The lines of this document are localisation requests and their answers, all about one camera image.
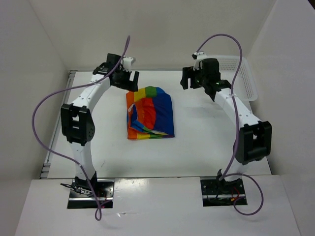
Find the rainbow striped shorts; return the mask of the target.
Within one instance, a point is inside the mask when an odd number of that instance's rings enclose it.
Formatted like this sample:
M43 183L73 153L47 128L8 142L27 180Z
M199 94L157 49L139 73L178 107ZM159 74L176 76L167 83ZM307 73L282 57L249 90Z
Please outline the rainbow striped shorts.
M171 96L160 87L148 86L126 94L129 140L174 138Z

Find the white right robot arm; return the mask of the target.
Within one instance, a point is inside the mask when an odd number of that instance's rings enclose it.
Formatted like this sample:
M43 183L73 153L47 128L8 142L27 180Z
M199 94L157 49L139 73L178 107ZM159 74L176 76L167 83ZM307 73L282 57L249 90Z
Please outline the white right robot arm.
M246 172L251 162L262 160L271 152L272 125L256 117L237 96L232 81L223 80L216 58L196 53L193 66L184 67L180 81L183 89L203 88L213 102L219 105L236 127L232 157L224 171L218 171L216 188L227 193L233 183Z

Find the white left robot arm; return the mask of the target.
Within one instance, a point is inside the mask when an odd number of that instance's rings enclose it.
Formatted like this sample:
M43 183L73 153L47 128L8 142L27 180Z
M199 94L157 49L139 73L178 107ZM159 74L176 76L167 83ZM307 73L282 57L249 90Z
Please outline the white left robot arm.
M103 94L111 87L128 91L138 90L139 72L131 80L133 57L108 54L106 62L93 71L93 76L81 94L70 104L61 106L62 134L70 144L76 164L73 189L81 189L86 196L98 191L97 173L93 166L91 140L95 135L92 112Z

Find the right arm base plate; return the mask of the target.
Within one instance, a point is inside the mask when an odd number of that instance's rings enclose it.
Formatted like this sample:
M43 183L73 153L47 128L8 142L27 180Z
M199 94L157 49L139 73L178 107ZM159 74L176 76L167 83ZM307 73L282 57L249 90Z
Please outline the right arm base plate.
M200 178L202 203L204 207L244 206L247 199L243 181L239 178L232 182L219 181L218 177Z

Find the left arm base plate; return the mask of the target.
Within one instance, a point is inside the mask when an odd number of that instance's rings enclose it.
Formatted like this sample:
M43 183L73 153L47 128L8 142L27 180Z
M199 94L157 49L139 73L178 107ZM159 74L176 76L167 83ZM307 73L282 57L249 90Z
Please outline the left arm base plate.
M61 185L70 189L67 209L97 208L97 203L91 190L75 187L74 180L72 184L61 183ZM115 181L113 179L99 178L97 180L95 193L102 209L113 208L114 185Z

